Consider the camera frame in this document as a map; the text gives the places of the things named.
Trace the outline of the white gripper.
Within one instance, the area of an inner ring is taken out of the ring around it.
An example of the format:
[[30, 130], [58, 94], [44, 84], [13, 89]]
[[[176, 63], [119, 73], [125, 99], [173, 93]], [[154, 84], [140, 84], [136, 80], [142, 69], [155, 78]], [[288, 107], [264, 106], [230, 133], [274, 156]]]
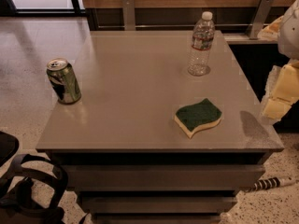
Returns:
[[[294, 1], [283, 17], [265, 26], [257, 37], [278, 41], [281, 54], [299, 60], [299, 0]], [[298, 100], [299, 61], [282, 67], [274, 65], [266, 81], [261, 115], [271, 120], [281, 120]]]

